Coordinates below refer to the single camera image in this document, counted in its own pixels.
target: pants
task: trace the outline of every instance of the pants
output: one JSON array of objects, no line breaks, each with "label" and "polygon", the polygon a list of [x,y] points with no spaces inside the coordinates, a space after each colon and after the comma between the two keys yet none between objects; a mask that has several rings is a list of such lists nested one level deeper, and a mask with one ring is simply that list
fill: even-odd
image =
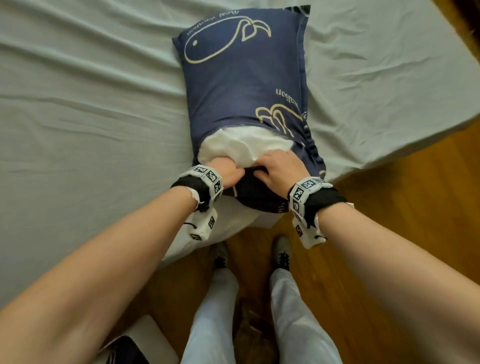
[{"label": "pants", "polygon": [[[341,364],[335,344],[302,301],[292,274],[276,269],[270,287],[280,364]],[[193,319],[182,364],[235,363],[232,324],[238,289],[228,268],[214,272]]]}]

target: yellow line drawing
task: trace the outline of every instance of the yellow line drawing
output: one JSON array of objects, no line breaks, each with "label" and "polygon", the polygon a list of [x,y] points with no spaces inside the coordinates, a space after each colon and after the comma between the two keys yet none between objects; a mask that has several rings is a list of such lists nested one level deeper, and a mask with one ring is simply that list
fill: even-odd
[{"label": "yellow line drawing", "polygon": [[[218,24],[220,22],[224,22],[225,20],[231,20],[231,19],[240,19],[238,25],[237,25],[237,30],[235,31],[235,34],[233,35],[233,38],[227,43],[226,46],[224,46],[222,49],[218,50],[217,52],[209,55],[208,57],[205,57],[201,60],[191,60],[190,58],[188,58],[187,56],[187,45],[188,45],[188,42],[190,42],[190,40],[195,36],[197,35],[198,33],[200,33],[202,30],[205,30],[206,28],[209,28],[215,24]],[[245,35],[245,30],[247,29],[247,27],[251,25],[253,26],[253,33],[246,36]],[[249,18],[248,16],[243,16],[243,15],[239,15],[239,16],[231,16],[229,18],[224,18],[224,19],[220,19],[216,22],[213,22],[209,25],[207,25],[206,27],[200,29],[200,30],[197,30],[195,33],[193,33],[190,38],[188,38],[187,42],[185,43],[185,48],[183,49],[183,55],[185,56],[185,59],[188,63],[202,63],[202,62],[205,62],[206,60],[209,60],[210,58],[213,58],[215,56],[217,56],[218,54],[222,53],[224,50],[226,50],[228,47],[230,47],[232,45],[232,43],[235,41],[235,38],[237,37],[237,35],[239,34],[240,32],[240,27],[241,27],[241,34],[242,34],[242,38],[241,38],[241,41],[244,42],[252,37],[254,37],[256,34],[257,34],[257,29],[263,29],[264,31],[267,32],[268,34],[268,37],[271,37],[272,36],[272,31],[270,30],[270,27],[268,26],[267,23],[261,21],[261,20],[253,20],[251,18]],[[198,41],[197,40],[194,40],[192,42],[192,44],[194,46],[196,46],[198,44]]]},{"label": "yellow line drawing", "polygon": [[[302,117],[297,114],[295,111],[293,111],[292,109],[289,109],[287,108],[285,105],[282,105],[282,104],[274,104],[271,108],[264,108],[264,107],[260,107],[260,108],[257,108],[255,110],[255,115],[257,116],[257,118],[260,120],[260,122],[264,122],[265,120],[269,120],[270,123],[276,127],[276,129],[278,131],[280,131],[280,129],[278,128],[278,126],[275,125],[275,123],[273,122],[273,119],[275,119],[278,124],[280,125],[280,127],[282,128],[283,130],[283,133],[284,134],[287,134],[287,131],[290,133],[290,135],[292,136],[293,138],[293,133],[291,132],[291,130],[287,127],[287,124],[285,123],[285,118],[282,114],[282,111],[279,110],[279,108],[282,108],[282,109],[285,109],[286,111],[288,111],[290,114],[292,114],[293,116],[295,116],[298,120],[300,121],[303,121]],[[261,111],[266,111],[268,113],[268,115],[260,115],[260,112]]]}]

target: person's left hand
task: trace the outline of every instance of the person's left hand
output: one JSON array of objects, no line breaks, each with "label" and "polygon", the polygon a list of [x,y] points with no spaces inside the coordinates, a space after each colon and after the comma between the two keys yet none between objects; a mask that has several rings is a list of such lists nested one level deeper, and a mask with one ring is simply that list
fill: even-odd
[{"label": "person's left hand", "polygon": [[222,176],[224,190],[237,184],[245,175],[245,170],[243,168],[237,168],[237,164],[229,157],[217,157],[206,163],[206,165],[215,168],[220,176]]}]

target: bed sheet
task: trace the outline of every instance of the bed sheet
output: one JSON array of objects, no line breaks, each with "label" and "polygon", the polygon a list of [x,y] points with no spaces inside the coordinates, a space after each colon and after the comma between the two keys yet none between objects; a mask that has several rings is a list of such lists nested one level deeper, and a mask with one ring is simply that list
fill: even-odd
[{"label": "bed sheet", "polygon": [[[0,2],[0,307],[190,166],[171,38],[218,12],[301,4]],[[315,1],[305,53],[308,122],[331,181],[480,112],[479,66],[429,0]],[[226,196],[217,210],[216,240],[276,219]],[[181,231],[165,263],[197,247]]]}]

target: whale drawing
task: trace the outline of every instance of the whale drawing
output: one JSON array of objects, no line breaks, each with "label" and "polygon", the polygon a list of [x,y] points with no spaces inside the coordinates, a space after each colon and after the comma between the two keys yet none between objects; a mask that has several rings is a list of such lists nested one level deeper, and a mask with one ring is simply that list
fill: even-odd
[{"label": "whale drawing", "polygon": [[[206,57],[203,57],[200,60],[192,60],[187,56],[187,46],[189,45],[190,42],[191,42],[191,47],[197,47],[197,46],[201,47],[202,46],[199,43],[198,39],[196,39],[196,35],[198,33],[202,32],[205,29],[208,29],[209,27],[214,26],[218,23],[221,23],[221,22],[224,22],[224,21],[229,21],[229,20],[232,21],[234,19],[238,19],[238,24],[237,24],[237,28],[235,30],[235,33],[234,33],[232,39],[226,45],[224,45],[221,49],[217,50],[216,52],[214,52],[212,54],[209,54]],[[247,30],[249,29],[249,27],[252,27],[252,33],[251,34],[247,34]],[[244,42],[244,41],[254,37],[257,34],[257,29],[264,30],[268,34],[268,37],[272,36],[272,32],[271,32],[270,27],[268,26],[267,23],[265,23],[261,20],[253,20],[253,19],[249,18],[248,16],[243,16],[243,15],[231,16],[231,17],[228,17],[228,18],[217,20],[216,22],[213,22],[213,23],[203,27],[202,29],[197,30],[195,33],[193,33],[190,36],[190,38],[188,38],[187,42],[185,43],[185,48],[184,48],[184,51],[183,51],[183,54],[185,56],[185,60],[188,63],[202,63],[202,62],[205,62],[205,61],[219,55],[224,50],[226,50],[228,47],[230,47],[232,45],[232,43],[235,41],[235,39],[237,38],[237,36],[239,35],[240,30],[241,30],[241,41]]]},{"label": "whale drawing", "polygon": [[[279,127],[274,123],[274,119],[275,119],[278,125],[282,128],[283,133],[287,134],[287,131],[288,131],[293,138],[293,133],[287,127],[287,124],[285,123],[285,117],[283,116],[282,111],[280,109],[284,109],[288,111],[290,114],[295,116],[298,120],[303,121],[302,117],[299,114],[297,114],[295,111],[293,111],[292,109],[289,109],[288,107],[282,104],[274,104],[269,109],[264,107],[257,108],[255,110],[255,115],[260,120],[260,122],[265,122],[266,120],[268,120],[270,124],[272,124],[278,131],[280,131]],[[260,115],[262,111],[265,111],[267,115]]]}]

